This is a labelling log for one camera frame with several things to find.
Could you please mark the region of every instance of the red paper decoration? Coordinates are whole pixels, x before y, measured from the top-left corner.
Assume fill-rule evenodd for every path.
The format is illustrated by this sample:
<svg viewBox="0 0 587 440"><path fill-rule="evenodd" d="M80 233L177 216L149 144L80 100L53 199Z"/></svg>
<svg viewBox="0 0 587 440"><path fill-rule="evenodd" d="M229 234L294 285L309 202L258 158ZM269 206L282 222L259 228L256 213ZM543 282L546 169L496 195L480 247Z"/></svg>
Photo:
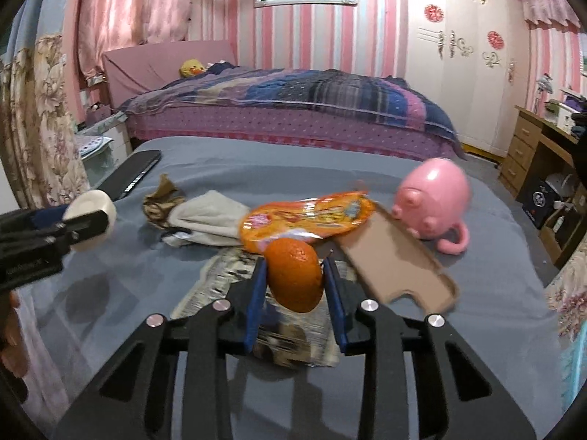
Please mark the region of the red paper decoration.
<svg viewBox="0 0 587 440"><path fill-rule="evenodd" d="M498 32L489 32L487 33L487 41L491 44L491 47L495 50L502 50L505 46L504 39Z"/></svg>
<svg viewBox="0 0 587 440"><path fill-rule="evenodd" d="M435 4L430 4L424 8L424 15L426 16L426 19L432 21L432 23L439 23L444 20L444 11Z"/></svg>

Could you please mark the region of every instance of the brown phone case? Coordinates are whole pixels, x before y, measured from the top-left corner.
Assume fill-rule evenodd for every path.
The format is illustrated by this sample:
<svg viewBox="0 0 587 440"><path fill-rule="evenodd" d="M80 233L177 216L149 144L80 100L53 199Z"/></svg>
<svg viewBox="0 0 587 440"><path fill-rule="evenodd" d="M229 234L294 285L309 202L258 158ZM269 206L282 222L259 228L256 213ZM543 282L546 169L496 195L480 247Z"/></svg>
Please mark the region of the brown phone case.
<svg viewBox="0 0 587 440"><path fill-rule="evenodd" d="M336 241L382 303L409 294L433 314L448 310L459 297L458 286L433 253L380 205L369 220Z"/></svg>

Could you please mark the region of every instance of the yellow duck plush toy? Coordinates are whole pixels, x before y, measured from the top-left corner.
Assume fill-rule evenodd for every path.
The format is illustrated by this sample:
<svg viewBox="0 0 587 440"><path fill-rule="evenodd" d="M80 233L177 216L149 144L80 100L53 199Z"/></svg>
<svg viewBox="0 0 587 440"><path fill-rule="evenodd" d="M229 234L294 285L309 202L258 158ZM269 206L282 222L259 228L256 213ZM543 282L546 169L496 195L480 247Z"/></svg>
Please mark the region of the yellow duck plush toy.
<svg viewBox="0 0 587 440"><path fill-rule="evenodd" d="M198 60L187 60L180 68L180 76L189 78L206 72L204 65Z"/></svg>

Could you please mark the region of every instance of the wall decal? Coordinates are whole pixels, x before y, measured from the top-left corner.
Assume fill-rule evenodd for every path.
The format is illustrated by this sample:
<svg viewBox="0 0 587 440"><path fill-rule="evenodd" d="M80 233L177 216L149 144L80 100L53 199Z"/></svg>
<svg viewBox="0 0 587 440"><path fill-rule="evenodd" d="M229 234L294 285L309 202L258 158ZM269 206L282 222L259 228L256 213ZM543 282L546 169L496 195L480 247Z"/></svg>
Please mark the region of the wall decal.
<svg viewBox="0 0 587 440"><path fill-rule="evenodd" d="M424 8L424 15L426 16L426 19L432 21L432 23L440 23L440 21L444 20L444 11L435 4L430 4Z"/></svg>
<svg viewBox="0 0 587 440"><path fill-rule="evenodd" d="M467 46L465 38L459 38L457 40L457 48L461 50L461 56L468 57L473 53L473 46Z"/></svg>
<svg viewBox="0 0 587 440"><path fill-rule="evenodd" d="M505 46L504 39L498 32L487 33L487 41L491 44L491 47L497 51L502 50Z"/></svg>
<svg viewBox="0 0 587 440"><path fill-rule="evenodd" d="M456 35L454 31L450 32L450 46L448 47L450 50L450 57L454 58L454 48L457 45L456 43Z"/></svg>
<svg viewBox="0 0 587 440"><path fill-rule="evenodd" d="M440 54L440 59L442 59L442 51L444 50L444 33L438 32L438 53Z"/></svg>
<svg viewBox="0 0 587 440"><path fill-rule="evenodd" d="M498 64L500 64L501 60L500 57L497 55L497 53L495 51L491 51L491 52L484 52L481 57L483 58L483 60L485 61L485 65L492 68L494 66L498 66Z"/></svg>

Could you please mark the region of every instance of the desk drawer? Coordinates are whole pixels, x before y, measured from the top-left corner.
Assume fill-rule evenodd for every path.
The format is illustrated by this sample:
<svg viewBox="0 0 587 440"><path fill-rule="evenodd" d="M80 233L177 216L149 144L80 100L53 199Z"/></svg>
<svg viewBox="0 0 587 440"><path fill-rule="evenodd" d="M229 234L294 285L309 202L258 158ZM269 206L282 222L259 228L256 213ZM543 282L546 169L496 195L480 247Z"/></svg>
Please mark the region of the desk drawer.
<svg viewBox="0 0 587 440"><path fill-rule="evenodd" d="M518 162L523 169L528 170L530 167L530 163L532 162L532 158L534 157L535 149L531 148L526 143L522 142L516 136L512 139L512 143L510 145L510 150L508 151L508 155L510 155L516 162Z"/></svg>
<svg viewBox="0 0 587 440"><path fill-rule="evenodd" d="M515 136L523 142L526 142L532 149L535 149L536 145L538 145L540 132L541 128L539 126L534 125L532 122L527 121L523 117L518 117L518 124L515 128Z"/></svg>
<svg viewBox="0 0 587 440"><path fill-rule="evenodd" d="M526 180L526 170L509 155L501 166L501 174L517 191L522 188L522 184Z"/></svg>

